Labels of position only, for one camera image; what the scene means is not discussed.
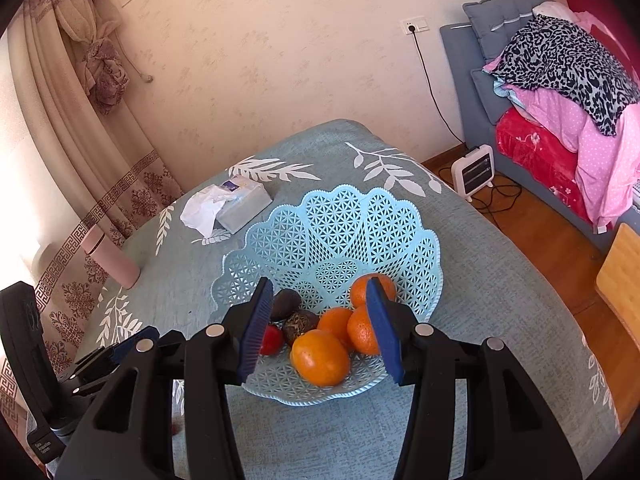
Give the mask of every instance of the tissue box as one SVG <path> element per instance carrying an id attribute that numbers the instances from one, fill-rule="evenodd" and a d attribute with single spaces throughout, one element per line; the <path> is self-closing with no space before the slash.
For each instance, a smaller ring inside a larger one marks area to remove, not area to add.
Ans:
<path id="1" fill-rule="evenodd" d="M 225 203 L 216 217 L 220 225 L 231 234 L 237 233 L 272 202 L 269 193 L 260 182 L 254 182 L 244 176 L 230 178 L 220 187 L 236 196 L 231 202 Z"/>

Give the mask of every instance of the fruit basket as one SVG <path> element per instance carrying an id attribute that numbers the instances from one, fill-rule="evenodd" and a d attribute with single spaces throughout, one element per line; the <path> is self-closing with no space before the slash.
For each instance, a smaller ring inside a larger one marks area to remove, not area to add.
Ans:
<path id="1" fill-rule="evenodd" d="M 332 306 L 349 306 L 351 284 L 368 272 L 391 277 L 396 301 L 427 321 L 442 293 L 438 237 L 422 227 L 413 203 L 396 200 L 384 189 L 362 194 L 343 185 L 311 191 L 299 206 L 276 207 L 265 222 L 247 230 L 244 248 L 225 255 L 223 273 L 211 285 L 215 309 L 209 321 L 220 322 L 232 304 L 250 298 L 261 276 L 276 291 L 296 290 L 302 307 L 320 314 Z M 344 382 L 319 388 L 293 369 L 285 346 L 275 356 L 258 358 L 242 387 L 284 404 L 308 406 L 355 396 L 384 377 L 382 358 L 356 353 Z"/>

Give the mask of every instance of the dried fruit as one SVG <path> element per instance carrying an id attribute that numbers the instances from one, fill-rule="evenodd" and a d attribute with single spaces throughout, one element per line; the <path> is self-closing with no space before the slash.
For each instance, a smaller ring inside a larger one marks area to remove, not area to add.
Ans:
<path id="1" fill-rule="evenodd" d="M 273 298 L 273 308 L 271 309 L 271 320 L 282 321 L 300 308 L 302 298 L 290 288 L 283 288 Z"/>
<path id="2" fill-rule="evenodd" d="M 285 343 L 292 346 L 301 335 L 315 329 L 318 326 L 318 320 L 318 315 L 310 310 L 301 309 L 291 314 L 282 326 Z"/>

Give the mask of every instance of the red strawberry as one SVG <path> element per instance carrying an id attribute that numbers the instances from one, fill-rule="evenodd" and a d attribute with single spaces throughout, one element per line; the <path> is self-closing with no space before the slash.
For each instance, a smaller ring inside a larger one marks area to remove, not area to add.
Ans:
<path id="1" fill-rule="evenodd" d="M 274 355 L 277 354 L 284 338 L 282 332 L 275 325 L 267 325 L 267 329 L 264 331 L 264 337 L 262 338 L 262 346 L 260 347 L 260 355 Z"/>

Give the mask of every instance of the pink blanket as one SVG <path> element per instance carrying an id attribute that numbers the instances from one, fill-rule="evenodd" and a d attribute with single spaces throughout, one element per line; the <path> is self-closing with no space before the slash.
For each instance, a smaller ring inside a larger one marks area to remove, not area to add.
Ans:
<path id="1" fill-rule="evenodd" d="M 616 136 L 603 136 L 587 113 L 573 101 L 548 89 L 523 90 L 517 98 L 562 145 L 578 153 L 575 180 L 587 215 L 595 228 L 615 224 L 631 207 L 633 184 L 640 178 L 640 103 L 626 107 L 616 124 Z"/>

